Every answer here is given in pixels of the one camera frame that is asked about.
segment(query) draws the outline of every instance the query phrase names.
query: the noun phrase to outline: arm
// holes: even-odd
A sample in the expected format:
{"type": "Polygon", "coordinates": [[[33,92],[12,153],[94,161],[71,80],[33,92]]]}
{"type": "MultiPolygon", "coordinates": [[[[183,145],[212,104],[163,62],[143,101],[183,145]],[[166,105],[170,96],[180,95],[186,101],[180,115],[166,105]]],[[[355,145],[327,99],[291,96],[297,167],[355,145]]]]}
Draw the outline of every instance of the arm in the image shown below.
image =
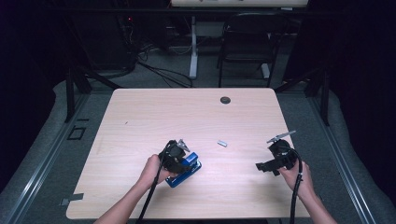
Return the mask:
{"type": "MultiPolygon", "coordinates": [[[[290,170],[286,168],[280,168],[278,171],[283,175],[286,183],[291,189],[294,189],[294,184],[298,174],[298,162],[290,170]]],[[[300,183],[298,190],[298,197],[303,202],[306,210],[311,216],[314,223],[337,223],[332,215],[327,211],[326,207],[323,205],[320,198],[316,195],[314,191],[314,185],[312,182],[311,171],[309,166],[303,162],[303,181],[300,183]]]]}
{"type": "MultiPolygon", "coordinates": [[[[148,158],[145,168],[136,183],[117,203],[115,203],[94,223],[125,224],[139,200],[143,197],[146,191],[150,189],[159,166],[160,159],[157,155],[152,155],[148,158]]],[[[163,182],[165,178],[170,175],[172,174],[162,169],[158,183],[163,182]]]]}

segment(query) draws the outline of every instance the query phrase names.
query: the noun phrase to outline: wooden table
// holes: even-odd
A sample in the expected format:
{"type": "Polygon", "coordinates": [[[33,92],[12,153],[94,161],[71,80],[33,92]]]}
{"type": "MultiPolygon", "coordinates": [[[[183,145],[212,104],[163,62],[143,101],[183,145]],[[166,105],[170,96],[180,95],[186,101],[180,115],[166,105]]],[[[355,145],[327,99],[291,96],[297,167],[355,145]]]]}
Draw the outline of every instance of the wooden table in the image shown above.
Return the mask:
{"type": "MultiPolygon", "coordinates": [[[[288,217],[291,190],[283,177],[255,165],[273,159],[266,141],[287,131],[271,89],[116,90],[75,189],[84,197],[66,214],[98,218],[128,191],[149,156],[183,139],[202,168],[174,189],[157,186],[145,218],[288,217]],[[223,96],[231,102],[223,104],[223,96]]],[[[300,201],[296,216],[308,217],[300,201]]]]}

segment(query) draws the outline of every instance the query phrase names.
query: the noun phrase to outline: chair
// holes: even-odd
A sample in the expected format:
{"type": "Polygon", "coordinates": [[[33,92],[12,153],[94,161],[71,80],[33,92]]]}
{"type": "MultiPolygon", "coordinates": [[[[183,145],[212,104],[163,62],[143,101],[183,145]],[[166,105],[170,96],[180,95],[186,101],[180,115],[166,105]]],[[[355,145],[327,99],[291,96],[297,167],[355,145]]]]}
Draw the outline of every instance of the chair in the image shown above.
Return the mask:
{"type": "Polygon", "coordinates": [[[223,63],[271,64],[266,87],[270,87],[280,40],[288,30],[289,21],[279,14],[240,13],[231,16],[222,32],[219,52],[219,87],[223,76],[223,63]]]}

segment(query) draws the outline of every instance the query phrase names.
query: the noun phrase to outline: table leg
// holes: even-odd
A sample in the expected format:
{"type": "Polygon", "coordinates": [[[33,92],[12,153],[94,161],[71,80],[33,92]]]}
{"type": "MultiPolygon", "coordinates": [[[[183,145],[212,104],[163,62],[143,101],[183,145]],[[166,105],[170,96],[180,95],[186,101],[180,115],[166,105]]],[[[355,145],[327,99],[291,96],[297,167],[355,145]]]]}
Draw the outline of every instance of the table leg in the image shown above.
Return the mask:
{"type": "Polygon", "coordinates": [[[191,18],[191,49],[190,78],[197,78],[198,50],[197,36],[195,32],[195,17],[191,18]]]}

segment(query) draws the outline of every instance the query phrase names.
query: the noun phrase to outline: silver object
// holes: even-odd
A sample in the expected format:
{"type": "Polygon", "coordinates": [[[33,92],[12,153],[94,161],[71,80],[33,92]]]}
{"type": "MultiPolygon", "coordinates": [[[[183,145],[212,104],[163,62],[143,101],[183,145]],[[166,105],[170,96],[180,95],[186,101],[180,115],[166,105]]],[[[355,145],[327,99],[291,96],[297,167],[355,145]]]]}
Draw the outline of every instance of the silver object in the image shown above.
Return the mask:
{"type": "Polygon", "coordinates": [[[218,141],[218,144],[221,145],[222,147],[227,147],[227,143],[223,142],[223,141],[218,141]]]}
{"type": "Polygon", "coordinates": [[[277,136],[271,138],[270,140],[268,140],[267,143],[276,142],[276,141],[278,141],[279,139],[281,139],[281,138],[283,138],[283,137],[286,137],[286,136],[288,136],[288,135],[291,135],[292,133],[296,133],[296,131],[291,131],[291,132],[288,132],[288,133],[279,134],[279,135],[277,135],[277,136]]]}
{"type": "Polygon", "coordinates": [[[178,140],[177,146],[180,147],[181,149],[185,150],[185,151],[190,152],[189,148],[183,142],[183,139],[178,140]]]}

